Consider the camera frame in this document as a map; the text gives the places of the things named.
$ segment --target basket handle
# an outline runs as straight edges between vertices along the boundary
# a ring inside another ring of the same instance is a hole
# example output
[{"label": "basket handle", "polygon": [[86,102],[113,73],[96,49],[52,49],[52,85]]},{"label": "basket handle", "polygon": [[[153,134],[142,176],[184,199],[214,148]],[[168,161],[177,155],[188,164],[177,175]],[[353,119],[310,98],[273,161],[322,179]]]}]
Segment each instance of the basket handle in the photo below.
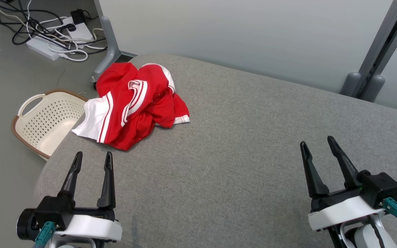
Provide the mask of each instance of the basket handle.
[{"label": "basket handle", "polygon": [[[31,102],[33,102],[34,100],[39,99],[39,98],[41,98],[41,97],[42,97],[42,100],[41,100],[38,104],[36,104],[35,107],[33,107],[33,108],[32,108],[30,111],[28,111],[25,115],[22,114],[22,112],[23,112],[24,109],[27,107],[27,105],[29,105]],[[38,107],[38,106],[44,101],[44,99],[45,99],[45,94],[38,94],[38,95],[35,95],[35,96],[30,97],[29,99],[27,99],[27,101],[25,101],[25,102],[21,105],[21,108],[19,108],[18,116],[19,116],[19,117],[24,117],[24,116],[28,115],[28,114],[29,114],[30,112],[32,112],[36,107]]]}]

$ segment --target brown basket rim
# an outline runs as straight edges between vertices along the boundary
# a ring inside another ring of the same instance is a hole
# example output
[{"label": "brown basket rim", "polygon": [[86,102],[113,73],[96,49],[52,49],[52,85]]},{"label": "brown basket rim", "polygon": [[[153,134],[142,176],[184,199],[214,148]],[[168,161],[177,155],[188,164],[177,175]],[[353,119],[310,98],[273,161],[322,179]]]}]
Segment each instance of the brown basket rim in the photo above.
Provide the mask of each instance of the brown basket rim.
[{"label": "brown basket rim", "polygon": [[[83,97],[83,96],[81,96],[81,95],[79,95],[79,94],[76,94],[76,93],[74,93],[74,92],[72,92],[72,91],[65,90],[65,89],[55,89],[55,90],[47,91],[47,92],[44,93],[44,94],[47,96],[47,95],[49,95],[49,94],[56,93],[56,92],[63,92],[63,93],[70,94],[70,95],[72,95],[72,96],[74,96],[74,97],[77,97],[77,98],[81,99],[81,100],[84,101],[84,102],[88,101],[87,98],[85,98],[85,97]],[[30,148],[32,151],[36,152],[37,154],[41,155],[42,157],[45,157],[45,158],[49,159],[49,158],[50,158],[49,155],[47,155],[47,154],[41,152],[41,151],[38,150],[36,147],[33,147],[32,145],[30,145],[27,141],[25,141],[25,140],[16,132],[16,122],[18,121],[18,119],[19,119],[19,116],[16,115],[16,116],[13,118],[13,120],[11,121],[11,132],[13,133],[13,135],[14,135],[19,141],[21,141],[25,146],[27,146],[28,148]]]}]

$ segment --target red and white garment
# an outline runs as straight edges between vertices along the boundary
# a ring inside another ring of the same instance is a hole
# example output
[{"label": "red and white garment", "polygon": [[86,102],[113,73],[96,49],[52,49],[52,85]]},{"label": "red and white garment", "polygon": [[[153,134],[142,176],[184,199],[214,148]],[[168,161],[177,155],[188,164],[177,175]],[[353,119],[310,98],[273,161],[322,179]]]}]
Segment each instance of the red and white garment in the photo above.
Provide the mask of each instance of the red and white garment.
[{"label": "red and white garment", "polygon": [[170,128],[189,122],[170,71],[159,64],[147,63],[137,70],[132,63],[113,63],[96,88],[100,98],[87,101],[84,121],[72,130],[78,136],[127,151],[156,124]]}]

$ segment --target gray floor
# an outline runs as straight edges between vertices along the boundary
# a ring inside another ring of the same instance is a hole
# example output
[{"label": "gray floor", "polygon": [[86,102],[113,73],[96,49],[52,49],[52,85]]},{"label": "gray floor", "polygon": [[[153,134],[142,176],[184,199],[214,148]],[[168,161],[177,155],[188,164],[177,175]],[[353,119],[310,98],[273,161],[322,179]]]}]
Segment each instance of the gray floor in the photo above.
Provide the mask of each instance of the gray floor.
[{"label": "gray floor", "polygon": [[[69,12],[77,8],[88,10],[92,15],[96,13],[93,2],[87,0],[33,0],[30,5],[30,9],[54,11],[60,16],[69,16]],[[37,13],[32,16],[38,20],[51,19]],[[89,22],[88,26],[101,27],[98,19]],[[51,89],[86,91],[82,94],[95,97],[96,91],[87,79],[104,53],[90,55],[84,62],[62,58],[51,61],[25,44],[13,45],[12,35],[0,25],[0,247],[26,248],[33,243],[17,238],[16,220],[24,208],[35,207],[33,187],[45,160],[13,136],[11,120],[26,99]]]}]

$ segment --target robotic arm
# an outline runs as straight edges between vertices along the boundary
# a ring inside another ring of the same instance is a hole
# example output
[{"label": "robotic arm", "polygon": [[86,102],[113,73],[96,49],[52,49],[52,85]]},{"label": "robotic arm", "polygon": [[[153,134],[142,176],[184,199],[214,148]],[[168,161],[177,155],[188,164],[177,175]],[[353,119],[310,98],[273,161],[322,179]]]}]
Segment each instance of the robotic arm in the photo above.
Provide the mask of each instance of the robotic arm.
[{"label": "robotic arm", "polygon": [[115,220],[114,172],[111,152],[104,164],[104,184],[97,208],[75,207],[76,179],[82,165],[78,152],[57,196],[46,196],[37,208],[25,209],[18,218],[16,232],[22,240],[35,241],[35,248],[71,247],[69,243],[87,243],[103,248],[106,242],[122,238],[122,227]]},{"label": "robotic arm", "polygon": [[[397,182],[384,172],[358,173],[335,138],[329,136],[327,141],[340,165],[345,189],[329,191],[312,163],[307,144],[301,142],[307,188],[312,198],[308,215],[311,228],[327,230],[335,248],[397,248],[381,222],[387,214],[397,217]],[[362,226],[345,232],[345,227],[356,223]]]}]

